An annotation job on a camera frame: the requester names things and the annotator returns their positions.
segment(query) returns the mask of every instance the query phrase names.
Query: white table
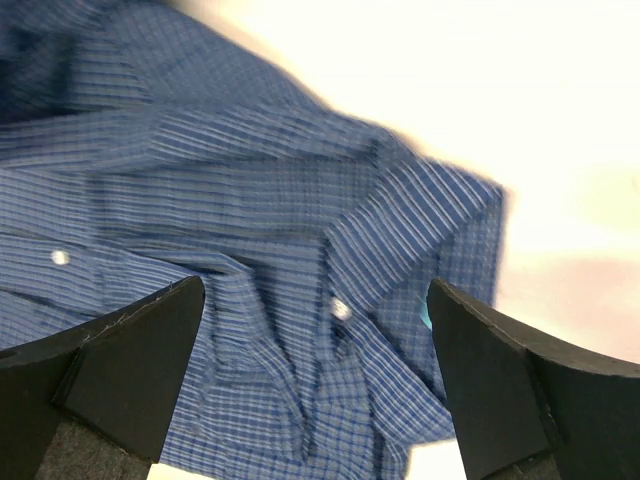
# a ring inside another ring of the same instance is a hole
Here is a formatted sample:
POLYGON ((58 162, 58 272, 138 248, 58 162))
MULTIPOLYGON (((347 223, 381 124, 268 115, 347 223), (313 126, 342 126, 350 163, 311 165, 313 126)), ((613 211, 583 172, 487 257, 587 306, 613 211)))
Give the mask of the white table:
MULTIPOLYGON (((638 2, 177 3, 334 108, 505 185, 498 309, 640 362, 638 2)), ((464 479, 456 444, 417 447, 409 478, 464 479)))

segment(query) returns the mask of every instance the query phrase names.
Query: folded shirt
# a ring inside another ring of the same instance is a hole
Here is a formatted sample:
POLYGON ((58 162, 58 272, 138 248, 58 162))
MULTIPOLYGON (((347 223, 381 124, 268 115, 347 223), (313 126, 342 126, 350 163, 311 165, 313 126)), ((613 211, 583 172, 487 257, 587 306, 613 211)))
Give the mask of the folded shirt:
POLYGON ((451 437, 425 292, 491 302, 502 190, 166 5, 46 3, 8 2, 0 48, 0 348, 195 274, 164 462, 395 479, 451 437))

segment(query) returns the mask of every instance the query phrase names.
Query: striped shirt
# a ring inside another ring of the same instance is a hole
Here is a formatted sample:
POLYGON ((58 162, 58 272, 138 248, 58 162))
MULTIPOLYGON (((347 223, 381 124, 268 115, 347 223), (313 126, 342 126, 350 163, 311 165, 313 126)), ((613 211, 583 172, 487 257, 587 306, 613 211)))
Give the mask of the striped shirt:
POLYGON ((443 277, 492 301, 498 186, 161 3, 4 4, 0 348, 199 275, 164 462, 397 479, 453 436, 424 297, 443 277))

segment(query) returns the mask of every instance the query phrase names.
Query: navy blue fabric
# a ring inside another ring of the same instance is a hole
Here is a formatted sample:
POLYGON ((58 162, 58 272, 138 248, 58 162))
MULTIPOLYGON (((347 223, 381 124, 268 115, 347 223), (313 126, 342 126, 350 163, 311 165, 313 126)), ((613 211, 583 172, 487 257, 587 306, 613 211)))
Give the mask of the navy blue fabric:
POLYGON ((436 276, 492 301, 498 186, 161 3, 2 5, 0 348, 195 274, 164 462, 396 479, 411 445, 453 436, 420 311, 436 276))

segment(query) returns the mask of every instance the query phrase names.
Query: white surface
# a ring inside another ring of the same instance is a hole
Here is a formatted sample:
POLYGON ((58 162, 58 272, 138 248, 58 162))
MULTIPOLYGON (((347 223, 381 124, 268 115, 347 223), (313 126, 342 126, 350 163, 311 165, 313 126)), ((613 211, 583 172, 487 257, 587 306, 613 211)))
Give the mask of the white surface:
MULTIPOLYGON (((178 1, 335 108, 500 181, 498 308, 640 362, 638 2, 178 1)), ((455 443, 416 448, 409 478, 463 479, 455 443)))

